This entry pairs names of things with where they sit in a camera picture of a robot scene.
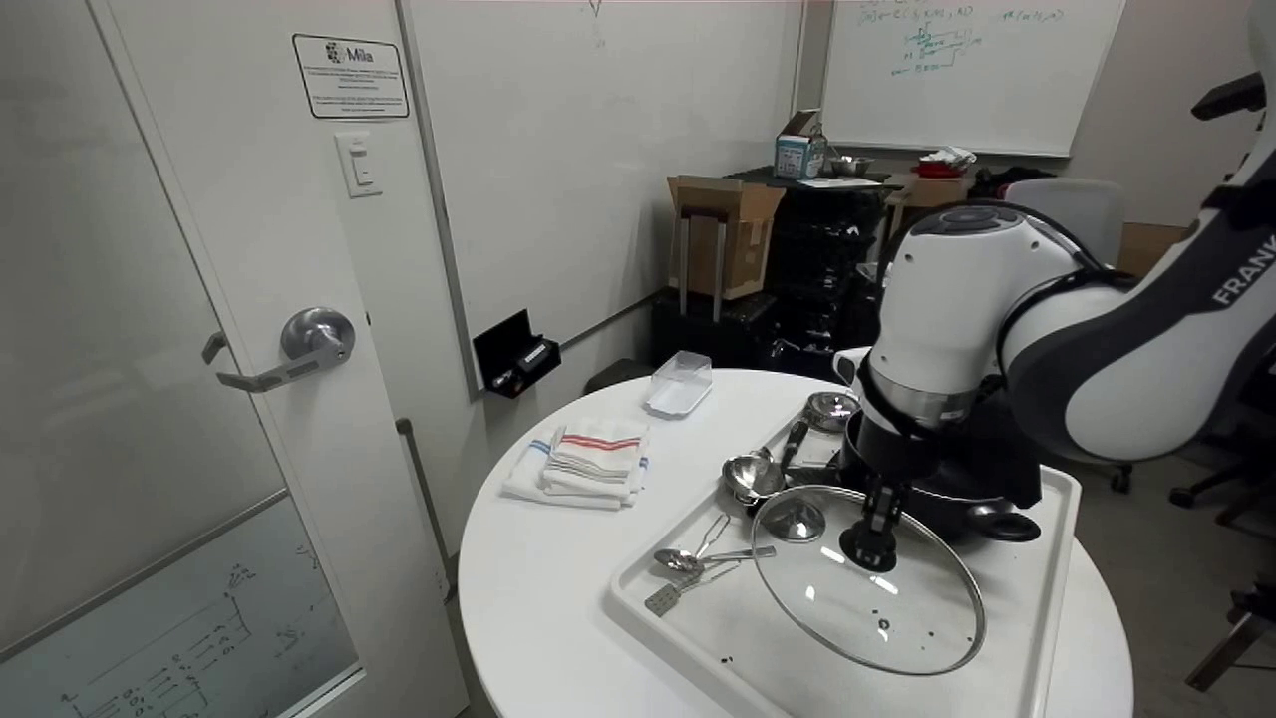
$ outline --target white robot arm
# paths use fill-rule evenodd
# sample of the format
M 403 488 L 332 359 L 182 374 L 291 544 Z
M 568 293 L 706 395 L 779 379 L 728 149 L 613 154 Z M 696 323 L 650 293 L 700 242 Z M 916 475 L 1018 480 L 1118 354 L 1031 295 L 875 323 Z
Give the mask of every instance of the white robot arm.
M 1272 97 L 1276 0 L 1253 5 L 1253 51 Z M 867 404 L 856 449 L 879 484 L 841 548 L 888 572 L 910 484 L 990 384 L 1047 456 L 1136 464 L 1192 443 L 1272 364 L 1272 265 L 1276 125 L 1140 282 L 1025 209 L 966 202 L 922 219 L 894 254 L 880 336 L 855 379 Z

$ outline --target glass panel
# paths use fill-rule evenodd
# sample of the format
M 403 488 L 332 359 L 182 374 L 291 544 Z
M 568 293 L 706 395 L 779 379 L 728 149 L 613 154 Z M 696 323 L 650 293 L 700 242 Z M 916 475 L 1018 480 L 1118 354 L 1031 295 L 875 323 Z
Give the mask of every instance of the glass panel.
M 295 628 L 237 622 L 229 609 L 242 606 L 213 589 L 229 568 L 197 572 L 201 549 L 237 548 L 259 560 L 256 574 L 279 572 L 279 585 L 307 596 L 286 597 L 286 609 L 332 606 L 295 505 L 279 499 L 286 484 L 256 407 L 201 364 L 218 318 L 81 0 L 0 5 L 0 106 L 0 695 L 28 685 L 25 665 L 42 665 L 40 654 L 74 648 L 60 633 L 113 644 L 100 654 L 81 644 L 82 663 L 50 663 L 60 669 L 46 677 L 74 699 L 74 715 L 114 706 L 100 685 L 166 685 L 173 665 L 148 652 L 197 652 L 209 637 L 201 629 L 225 652 L 239 652 L 242 629 L 264 637 L 264 628 L 315 637 L 315 616 L 295 616 Z M 295 531 L 259 531 L 264 548 L 249 549 L 239 533 L 276 505 L 286 505 Z M 276 544 L 303 549 L 310 574 L 291 578 L 291 562 L 272 560 Z M 310 663 L 279 663 L 291 675 L 276 695 L 351 665 L 335 606 L 322 622 L 322 648 L 276 648 L 310 648 L 322 665 L 307 675 Z M 108 669 L 100 681 L 74 675 L 89 658 Z

